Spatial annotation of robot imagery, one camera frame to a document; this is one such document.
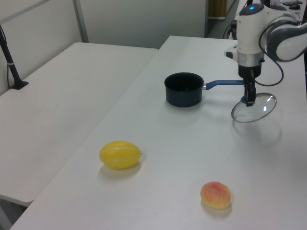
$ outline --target floor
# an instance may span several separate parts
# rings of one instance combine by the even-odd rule
[[[223,38],[223,34],[230,22],[235,18],[239,0],[235,0],[224,20],[208,20],[208,38]]]

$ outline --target black cable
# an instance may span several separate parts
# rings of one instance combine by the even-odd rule
[[[287,24],[287,23],[292,23],[292,22],[291,22],[291,21],[287,21],[287,22],[282,23],[282,24],[279,25],[279,26],[282,26],[282,25]],[[255,82],[256,82],[258,85],[262,85],[262,86],[275,86],[275,85],[278,85],[280,82],[283,81],[283,78],[284,78],[283,68],[282,68],[282,67],[279,65],[279,63],[278,63],[277,61],[275,61],[275,60],[264,50],[264,48],[261,46],[261,38],[262,38],[262,36],[263,36],[264,33],[265,33],[271,26],[273,26],[273,25],[274,25],[274,23],[268,25],[267,28],[265,28],[265,30],[261,33],[261,35],[260,35],[260,37],[259,37],[259,40],[258,40],[258,45],[259,45],[260,49],[262,50],[262,52],[263,52],[266,56],[268,56],[268,57],[278,66],[278,68],[280,69],[280,71],[281,71],[281,73],[282,73],[282,77],[281,77],[281,79],[280,79],[278,82],[276,82],[276,83],[274,83],[274,84],[269,84],[269,85],[267,85],[267,84],[262,84],[262,83],[260,83],[260,82],[258,82],[258,81],[255,80]]]
[[[228,25],[228,26],[226,27],[225,31],[224,31],[223,39],[224,39],[225,33],[226,33],[226,31],[227,31],[227,29],[228,29],[229,27],[230,27],[230,25]]]
[[[1,33],[3,34],[4,40],[5,40],[5,42],[6,42],[5,33],[4,33],[4,31],[3,31],[2,27],[1,27],[1,25],[0,25],[0,31],[1,31]]]
[[[247,6],[247,4],[248,4],[248,1],[246,1],[246,2],[245,2],[244,6],[242,7],[242,9],[241,9],[241,10],[243,10],[243,8]]]
[[[6,36],[5,36],[5,33],[4,33],[1,25],[0,25],[0,32],[3,34],[4,40],[5,40],[5,43],[6,43]],[[8,87],[10,89],[11,87],[10,87],[10,83],[9,83],[9,64],[7,64],[7,77],[6,77],[6,80],[8,82]]]
[[[9,83],[9,65],[7,65],[7,78],[6,78],[6,80],[8,82],[8,87],[10,89],[11,87],[10,87],[10,83]]]

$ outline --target yellow melon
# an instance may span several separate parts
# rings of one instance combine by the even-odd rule
[[[139,148],[125,140],[106,144],[99,153],[100,160],[113,169],[124,169],[134,165],[141,157]]]

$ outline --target black cable holder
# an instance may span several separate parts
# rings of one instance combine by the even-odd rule
[[[1,45],[5,59],[7,61],[7,64],[9,66],[10,70],[11,70],[11,73],[12,73],[14,81],[15,81],[15,84],[11,87],[11,89],[20,90],[29,83],[26,82],[26,81],[22,81],[20,79],[19,74],[17,72],[17,69],[15,67],[14,61],[13,61],[12,56],[10,54],[9,48],[7,46],[7,42],[6,42],[5,35],[4,35],[3,31],[0,31],[0,45]]]

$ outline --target peach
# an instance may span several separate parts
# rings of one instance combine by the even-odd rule
[[[202,201],[213,208],[227,207],[231,201],[228,187],[220,182],[209,182],[201,188]]]

